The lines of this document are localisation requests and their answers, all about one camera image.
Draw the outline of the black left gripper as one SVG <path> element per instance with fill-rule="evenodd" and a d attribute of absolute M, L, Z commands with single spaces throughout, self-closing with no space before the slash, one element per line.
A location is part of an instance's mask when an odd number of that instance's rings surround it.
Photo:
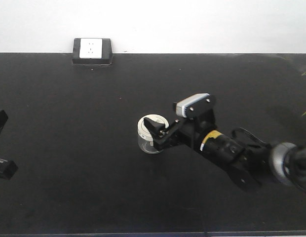
<path fill-rule="evenodd" d="M 0 134 L 8 120 L 7 113 L 0 109 Z M 17 172 L 18 166 L 12 160 L 0 159 L 0 178 L 5 180 L 10 180 L 14 174 Z"/>

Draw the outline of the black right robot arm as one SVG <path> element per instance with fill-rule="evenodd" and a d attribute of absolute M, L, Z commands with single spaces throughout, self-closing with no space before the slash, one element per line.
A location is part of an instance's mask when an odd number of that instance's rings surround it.
<path fill-rule="evenodd" d="M 277 183 L 306 194 L 306 143 L 266 143 L 244 128 L 236 128 L 227 136 L 217 130 L 213 110 L 177 119 L 169 126 L 144 117 L 144 126 L 158 151 L 189 146 L 246 192 Z"/>

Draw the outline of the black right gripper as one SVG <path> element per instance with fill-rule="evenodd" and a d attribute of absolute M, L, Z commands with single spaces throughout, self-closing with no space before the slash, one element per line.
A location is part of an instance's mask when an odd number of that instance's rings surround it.
<path fill-rule="evenodd" d="M 158 151 L 179 145 L 186 145 L 195 150 L 203 138 L 217 128 L 212 109 L 195 118 L 176 119 L 167 128 L 164 123 L 145 117 L 144 126 L 153 138 L 153 146 Z"/>

